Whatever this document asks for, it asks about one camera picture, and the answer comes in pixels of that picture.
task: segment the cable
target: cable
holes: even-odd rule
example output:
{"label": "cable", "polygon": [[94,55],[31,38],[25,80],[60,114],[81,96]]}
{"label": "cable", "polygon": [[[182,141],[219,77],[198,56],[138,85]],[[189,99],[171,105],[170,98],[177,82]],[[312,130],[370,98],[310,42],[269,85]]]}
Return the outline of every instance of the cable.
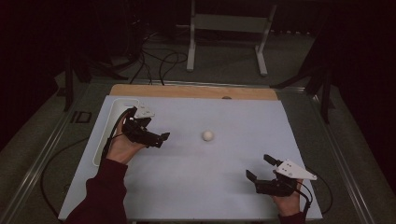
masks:
{"label": "cable", "polygon": [[152,77],[151,77],[151,73],[150,73],[150,71],[149,71],[149,65],[146,64],[146,63],[144,63],[144,65],[145,65],[145,67],[146,67],[146,70],[148,71],[148,73],[147,73],[147,75],[148,75],[148,80],[149,80],[148,84],[149,84],[149,85],[152,85]]}
{"label": "cable", "polygon": [[142,71],[143,66],[145,64],[144,57],[143,57],[143,62],[140,62],[140,63],[141,64],[140,64],[139,69],[137,70],[136,73],[134,73],[134,76],[131,78],[131,81],[129,82],[129,84],[132,84],[134,82],[134,79],[139,75],[140,71]]}
{"label": "cable", "polygon": [[308,197],[304,193],[302,193],[300,190],[298,190],[298,189],[295,190],[297,193],[299,193],[300,195],[302,195],[305,198],[305,206],[304,206],[304,209],[303,209],[303,216],[304,216],[304,219],[305,219],[306,218],[306,214],[308,213],[308,209],[311,207],[311,203],[312,203],[312,201],[314,199],[312,197],[311,191],[304,184],[302,184],[302,183],[300,183],[300,184],[302,186],[304,186],[308,190],[309,194],[311,195],[311,200],[309,200]]}
{"label": "cable", "polygon": [[299,183],[299,184],[301,184],[301,186],[303,186],[307,191],[308,191],[308,193],[309,193],[309,197],[311,197],[311,200],[309,201],[309,202],[313,202],[314,201],[314,197],[312,196],[312,192],[311,192],[311,190],[309,190],[309,188],[305,185],[305,184],[303,184],[303,183],[300,183],[300,182],[298,182],[297,181],[297,183]]}
{"label": "cable", "polygon": [[161,42],[170,40],[170,38],[167,37],[167,36],[163,36],[163,38],[154,38],[154,39],[153,39],[152,37],[155,36],[155,35],[160,35],[160,33],[156,32],[156,33],[150,35],[150,36],[148,37],[148,41],[149,41],[149,42],[161,43]]}
{"label": "cable", "polygon": [[[146,52],[144,49],[142,49],[142,51],[143,51],[144,54],[147,54],[148,56],[151,56],[151,57],[153,57],[154,59],[157,59],[157,60],[160,60],[160,61],[161,61],[160,68],[159,68],[159,74],[158,74],[158,75],[159,75],[159,79],[160,79],[161,83],[162,83],[163,85],[165,85],[163,79],[164,79],[164,77],[166,76],[166,74],[168,74],[178,63],[184,63],[184,62],[186,62],[187,59],[188,59],[188,56],[187,56],[187,54],[185,54],[185,53],[179,53],[179,52],[176,52],[176,51],[173,50],[173,49],[159,49],[159,50],[169,50],[169,51],[171,51],[171,53],[167,54],[163,59],[161,59],[160,57],[158,57],[158,56],[156,56],[156,55],[153,55],[153,54],[151,54],[151,53],[148,53],[148,52]],[[169,58],[169,57],[172,56],[172,55],[176,55],[176,56],[177,56],[177,59],[176,59],[175,61],[167,61],[166,59]],[[180,59],[179,59],[179,55],[183,55],[183,56],[184,56],[184,59],[183,59],[183,60],[180,60]],[[162,74],[163,65],[164,65],[165,63],[171,63],[172,66],[171,66],[169,69],[167,69],[166,72],[164,72],[164,73]]]}
{"label": "cable", "polygon": [[59,150],[57,153],[55,153],[53,156],[50,157],[49,161],[47,162],[46,166],[44,167],[44,169],[43,169],[43,171],[41,173],[41,176],[40,176],[40,190],[41,190],[41,194],[43,195],[44,201],[46,201],[46,204],[49,207],[49,209],[51,210],[52,214],[55,215],[55,217],[57,219],[58,219],[59,214],[55,210],[53,205],[50,203],[50,200],[48,199],[47,194],[44,191],[44,175],[45,175],[45,173],[47,171],[47,168],[49,167],[50,163],[52,162],[52,160],[55,159],[55,157],[57,157],[59,154],[61,154],[61,152],[65,151],[65,150],[69,149],[70,147],[73,147],[73,146],[75,146],[75,145],[77,145],[79,143],[82,143],[82,142],[84,142],[84,141],[86,141],[88,139],[89,139],[89,137],[83,138],[83,139],[81,139],[81,140],[79,140],[79,141],[77,141],[77,142],[75,142],[75,143],[73,143],[73,144],[71,144],[71,145],[69,145],[67,147],[64,147],[61,150]]}
{"label": "cable", "polygon": [[312,172],[314,175],[316,175],[317,177],[319,177],[319,179],[322,180],[322,182],[326,185],[326,188],[329,190],[329,194],[330,194],[330,204],[329,206],[323,211],[321,212],[322,215],[325,215],[326,213],[328,213],[330,211],[330,209],[332,209],[332,200],[333,200],[333,196],[332,196],[332,189],[330,188],[329,184],[326,182],[326,180],[324,180],[323,177],[321,177],[317,172],[315,172],[313,169],[309,168],[308,166],[305,166],[306,169],[308,169],[310,172]]}
{"label": "cable", "polygon": [[114,132],[117,130],[117,126],[119,125],[121,119],[122,119],[126,114],[128,114],[129,112],[131,112],[131,110],[132,110],[132,108],[128,108],[128,109],[126,109],[124,112],[122,112],[122,113],[120,114],[120,116],[117,118],[117,121],[114,123],[113,129],[111,130],[111,133],[110,133],[110,135],[109,135],[108,138],[107,138],[105,147],[103,148],[103,151],[102,151],[102,159],[107,155],[108,149],[110,148],[111,140],[113,140]]}

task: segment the table leg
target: table leg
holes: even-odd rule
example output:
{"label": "table leg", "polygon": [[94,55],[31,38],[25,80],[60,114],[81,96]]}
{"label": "table leg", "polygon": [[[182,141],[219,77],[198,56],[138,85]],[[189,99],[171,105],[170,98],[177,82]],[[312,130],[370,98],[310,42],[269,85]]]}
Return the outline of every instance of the table leg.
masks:
{"label": "table leg", "polygon": [[190,47],[187,58],[187,71],[194,70],[195,61],[195,0],[191,0]]}
{"label": "table leg", "polygon": [[276,12],[276,5],[273,5],[271,7],[270,15],[268,15],[267,17],[267,22],[265,23],[264,32],[262,33],[262,42],[260,43],[259,46],[256,46],[256,56],[257,56],[257,62],[259,64],[260,75],[264,77],[268,75],[268,72],[267,72],[267,67],[265,65],[264,56],[262,55],[262,50],[264,49],[265,42],[267,41],[268,35],[270,33],[271,24],[275,12]]}

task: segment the metal frame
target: metal frame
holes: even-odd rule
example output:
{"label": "metal frame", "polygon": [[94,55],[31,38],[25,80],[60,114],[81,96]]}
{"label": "metal frame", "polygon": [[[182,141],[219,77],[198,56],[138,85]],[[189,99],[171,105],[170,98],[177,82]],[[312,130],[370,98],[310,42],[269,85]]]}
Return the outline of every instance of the metal frame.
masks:
{"label": "metal frame", "polygon": [[276,5],[272,5],[270,14],[267,18],[235,17],[221,15],[206,15],[195,13],[195,0],[191,0],[191,25],[190,25],[190,47],[187,59],[187,71],[194,70],[195,61],[195,30],[220,30],[238,31],[262,34],[262,42],[255,47],[257,62],[259,64],[260,75],[267,76],[267,67],[262,55],[265,43],[270,33],[271,24],[276,12]]}
{"label": "metal frame", "polygon": [[72,118],[76,103],[79,102],[79,99],[81,99],[87,89],[88,88],[85,88],[78,93],[77,101],[71,104],[70,110],[68,110],[68,112],[65,112],[59,119],[46,144],[43,146],[39,155],[31,165],[29,170],[26,172],[26,175],[17,190],[15,191],[14,196],[8,203],[3,214],[0,216],[0,223],[13,223],[14,219],[18,216],[18,213],[22,210],[24,204],[30,196],[30,193],[35,187],[36,182],[39,180],[41,173],[44,170],[44,167],[49,162],[52,153],[55,151],[58,142],[64,133],[66,125]]}
{"label": "metal frame", "polygon": [[335,164],[340,170],[340,176],[343,178],[344,183],[346,185],[346,190],[349,193],[349,197],[353,202],[353,205],[356,208],[356,212],[361,220],[361,223],[367,224],[375,224],[375,220],[373,214],[370,212],[370,209],[367,206],[367,202],[364,200],[363,195],[361,193],[361,188],[359,188],[358,183],[352,172],[349,169],[346,159],[344,158],[343,151],[339,147],[335,137],[330,129],[330,124],[326,123],[321,114],[320,114],[320,100],[315,95],[310,103],[314,108],[314,113],[317,116],[317,121],[321,124],[322,129],[324,130],[327,139],[332,146],[332,156],[334,157]]}

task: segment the black cable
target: black cable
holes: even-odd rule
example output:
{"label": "black cable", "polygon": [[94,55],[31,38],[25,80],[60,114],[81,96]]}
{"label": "black cable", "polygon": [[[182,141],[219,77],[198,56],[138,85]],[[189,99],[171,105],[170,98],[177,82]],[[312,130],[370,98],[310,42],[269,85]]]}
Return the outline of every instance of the black cable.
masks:
{"label": "black cable", "polygon": [[111,140],[115,139],[116,137],[120,137],[121,135],[124,135],[124,134],[125,134],[125,133],[119,133],[119,134],[113,136],[113,137],[111,138]]}
{"label": "black cable", "polygon": [[304,209],[303,209],[303,216],[304,216],[304,219],[305,219],[306,218],[306,214],[308,213],[308,209],[311,207],[311,203],[312,203],[312,201],[314,199],[312,198],[312,194],[311,194],[311,191],[309,189],[308,189],[308,192],[309,192],[309,194],[311,194],[311,200],[309,200],[308,197],[304,193],[302,193],[300,190],[296,189],[295,191],[305,198],[305,206],[304,206]]}
{"label": "black cable", "polygon": [[128,109],[126,109],[124,112],[122,112],[122,113],[120,114],[120,116],[117,118],[116,123],[114,123],[113,129],[111,130],[111,133],[110,133],[110,135],[109,135],[108,138],[107,138],[105,147],[104,147],[103,150],[102,150],[102,159],[107,155],[107,152],[108,152],[108,150],[109,150],[109,148],[110,148],[111,140],[113,140],[114,132],[117,130],[117,126],[119,125],[121,119],[122,119],[126,114],[128,114],[129,112],[131,112],[131,110],[132,110],[132,108],[128,108]]}
{"label": "black cable", "polygon": [[311,197],[311,200],[309,202],[312,203],[314,201],[314,197],[312,196],[311,190],[309,190],[309,188],[305,184],[303,184],[303,183],[300,183],[300,184],[301,184],[301,186],[303,186],[308,191],[309,197]]}
{"label": "black cable", "polygon": [[[176,52],[175,50],[172,50],[172,49],[161,49],[161,50],[169,50],[169,51],[171,51],[171,53],[167,54],[167,55],[162,59],[162,58],[160,58],[160,57],[158,57],[158,56],[155,56],[155,55],[153,55],[153,54],[151,54],[151,53],[148,53],[148,52],[146,52],[144,49],[142,49],[142,51],[143,51],[144,54],[147,54],[148,56],[151,56],[151,57],[153,57],[153,58],[155,58],[155,59],[161,61],[160,68],[159,68],[159,74],[158,74],[158,75],[159,75],[159,79],[160,79],[161,83],[162,83],[163,85],[165,85],[163,79],[164,79],[164,77],[166,76],[166,74],[168,74],[178,63],[184,63],[184,62],[186,62],[187,59],[188,59],[188,56],[187,56],[187,54],[185,54],[185,53],[179,53],[179,52]],[[177,59],[176,59],[175,61],[167,61],[166,59],[169,58],[169,57],[172,56],[172,55],[176,55],[176,56],[177,56]],[[183,60],[179,60],[179,55],[183,55],[185,58],[184,58]],[[167,69],[166,72],[164,72],[164,73],[162,74],[163,65],[164,65],[165,63],[171,63],[172,66],[171,66],[169,69]]]}
{"label": "black cable", "polygon": [[162,68],[163,68],[163,64],[164,64],[164,62],[166,61],[166,59],[167,59],[168,57],[170,57],[170,56],[172,56],[172,55],[175,55],[175,54],[176,54],[176,56],[177,56],[177,62],[178,62],[178,53],[174,52],[174,53],[170,53],[170,54],[166,55],[166,56],[163,58],[163,61],[162,61],[161,64],[160,64],[160,69],[159,69],[159,71],[158,71],[158,75],[159,75],[159,77],[160,77],[160,81],[161,81],[161,83],[163,84],[163,86],[165,85],[165,83],[163,82],[163,79],[165,78],[166,74],[167,74],[170,70],[172,70],[172,69],[176,66],[177,63],[173,63],[173,65],[172,65],[168,70],[166,70],[166,72],[165,72],[163,75],[161,75],[161,70],[162,70]]}
{"label": "black cable", "polygon": [[330,188],[329,184],[326,182],[326,180],[324,180],[323,177],[321,177],[318,173],[316,173],[313,169],[309,168],[308,166],[305,166],[306,169],[308,169],[310,172],[312,172],[314,175],[316,175],[317,177],[319,177],[319,179],[322,180],[322,182],[326,185],[326,188],[329,190],[329,194],[330,194],[330,204],[329,206],[323,211],[321,212],[322,215],[328,213],[330,211],[330,209],[332,209],[332,200],[333,200],[333,196],[332,196],[332,189]]}
{"label": "black cable", "polygon": [[51,212],[53,213],[53,215],[55,215],[55,217],[56,217],[57,219],[58,219],[59,214],[58,214],[58,212],[55,210],[55,208],[53,207],[53,205],[50,203],[50,200],[49,200],[49,198],[47,197],[46,192],[44,191],[44,175],[45,175],[45,173],[46,173],[46,171],[47,171],[47,168],[49,167],[50,163],[52,162],[52,160],[55,159],[59,154],[61,154],[61,152],[65,151],[65,150],[69,149],[70,147],[73,147],[73,146],[75,146],[75,145],[77,145],[77,144],[79,144],[79,143],[82,143],[82,142],[84,142],[84,141],[86,141],[86,140],[88,140],[88,139],[89,139],[89,137],[83,138],[83,139],[81,139],[81,140],[79,140],[79,141],[77,141],[77,142],[75,142],[75,143],[73,143],[73,144],[71,144],[71,145],[69,145],[69,146],[67,146],[67,147],[62,148],[62,149],[59,150],[57,153],[55,153],[54,155],[52,155],[52,156],[50,157],[49,161],[47,162],[46,166],[44,167],[42,173],[41,173],[41,176],[40,176],[40,190],[41,190],[41,194],[43,195],[44,201],[46,201],[47,206],[49,207],[49,209],[51,210]]}
{"label": "black cable", "polygon": [[149,71],[149,69],[150,69],[150,68],[149,68],[149,65],[146,64],[146,63],[144,63],[144,65],[145,65],[145,67],[146,67],[146,70],[148,71],[148,73],[147,73],[147,75],[148,75],[148,80],[149,80],[148,84],[151,85],[151,84],[152,84],[152,76],[151,76],[151,72]]}
{"label": "black cable", "polygon": [[143,62],[140,62],[140,63],[141,64],[140,64],[139,69],[137,70],[136,73],[134,73],[134,76],[131,78],[131,81],[129,82],[129,84],[132,84],[134,82],[134,79],[139,75],[140,71],[142,71],[143,66],[145,65],[144,57],[143,57]]}

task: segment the metal stand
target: metal stand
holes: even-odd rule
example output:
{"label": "metal stand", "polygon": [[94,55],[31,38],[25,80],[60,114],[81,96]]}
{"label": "metal stand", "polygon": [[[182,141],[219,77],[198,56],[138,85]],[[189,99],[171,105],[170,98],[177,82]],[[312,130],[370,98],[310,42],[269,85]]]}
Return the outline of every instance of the metal stand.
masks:
{"label": "metal stand", "polygon": [[276,5],[271,6],[270,14],[267,18],[235,17],[222,15],[206,15],[195,13],[195,0],[191,0],[191,26],[190,26],[190,47],[187,60],[187,71],[194,70],[195,60],[195,29],[236,31],[262,34],[262,42],[256,46],[257,62],[259,64],[260,75],[267,76],[262,50],[270,33],[272,20],[276,12]]}

